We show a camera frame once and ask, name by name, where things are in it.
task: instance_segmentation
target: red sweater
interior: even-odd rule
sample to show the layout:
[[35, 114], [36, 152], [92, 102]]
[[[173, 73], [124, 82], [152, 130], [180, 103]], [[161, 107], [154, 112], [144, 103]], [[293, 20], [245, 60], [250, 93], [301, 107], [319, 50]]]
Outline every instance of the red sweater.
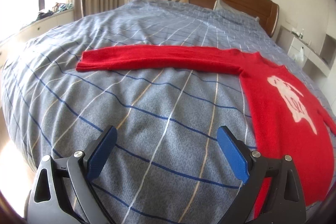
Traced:
[[[107, 47], [84, 52], [77, 70], [163, 67], [239, 75], [260, 153], [278, 159], [292, 156], [307, 206], [325, 198], [334, 172], [333, 148], [325, 124], [333, 133], [336, 125], [299, 79], [259, 52], [214, 47]], [[267, 189], [264, 183], [255, 204], [256, 215]]]

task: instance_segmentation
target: bottle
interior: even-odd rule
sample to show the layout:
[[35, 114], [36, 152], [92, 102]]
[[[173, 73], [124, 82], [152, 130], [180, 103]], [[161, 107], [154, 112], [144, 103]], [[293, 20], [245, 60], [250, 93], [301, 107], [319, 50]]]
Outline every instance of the bottle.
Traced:
[[302, 32], [300, 33], [300, 39], [303, 39], [303, 33], [304, 33], [305, 29], [302, 29]]
[[294, 55], [294, 61], [297, 63], [301, 68], [303, 67], [303, 62], [305, 61], [305, 49], [301, 47], [301, 50]]

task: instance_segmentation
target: white pillow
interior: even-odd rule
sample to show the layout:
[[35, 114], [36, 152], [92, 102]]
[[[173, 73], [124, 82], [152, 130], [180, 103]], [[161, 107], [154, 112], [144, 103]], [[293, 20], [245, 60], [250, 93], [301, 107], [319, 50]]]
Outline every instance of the white pillow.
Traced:
[[223, 0], [216, 0], [215, 2], [215, 6], [213, 7], [213, 10], [214, 11], [217, 11], [217, 10], [221, 10], [221, 9], [225, 9], [225, 10], [228, 10], [234, 14], [238, 14], [238, 15], [244, 15], [256, 22], [259, 22], [259, 17], [253, 17], [253, 16], [250, 16], [244, 12], [241, 12], [239, 10], [236, 10], [235, 8], [232, 8], [230, 5], [228, 5], [227, 3], [225, 3]]

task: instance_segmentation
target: blue gripper pad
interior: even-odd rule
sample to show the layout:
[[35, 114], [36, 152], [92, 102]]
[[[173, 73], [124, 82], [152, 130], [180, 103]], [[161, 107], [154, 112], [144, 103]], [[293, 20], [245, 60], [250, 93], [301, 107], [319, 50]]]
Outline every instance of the blue gripper pad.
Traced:
[[109, 132], [105, 135], [103, 140], [97, 146], [92, 156], [87, 163], [87, 175], [88, 181], [92, 181], [99, 177], [113, 147], [117, 142], [117, 130], [115, 127], [111, 127]]
[[217, 141], [233, 173], [245, 184], [249, 178], [247, 161], [223, 128], [217, 130]]

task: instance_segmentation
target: bed sheet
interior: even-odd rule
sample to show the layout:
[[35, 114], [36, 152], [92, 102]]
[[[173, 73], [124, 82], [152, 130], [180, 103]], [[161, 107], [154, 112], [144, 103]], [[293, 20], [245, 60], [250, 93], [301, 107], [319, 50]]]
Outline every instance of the bed sheet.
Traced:
[[[117, 223], [217, 223], [241, 187], [219, 148], [217, 129], [227, 125], [256, 149], [236, 76], [173, 68], [75, 70], [85, 50], [136, 44], [258, 51], [285, 65], [335, 120], [314, 82], [244, 15], [134, 0], [53, 29], [4, 66], [7, 128], [36, 170], [43, 155], [70, 156], [108, 124], [116, 126], [117, 145], [92, 185]], [[73, 194], [70, 200], [80, 214]], [[316, 205], [307, 207], [308, 215]]]

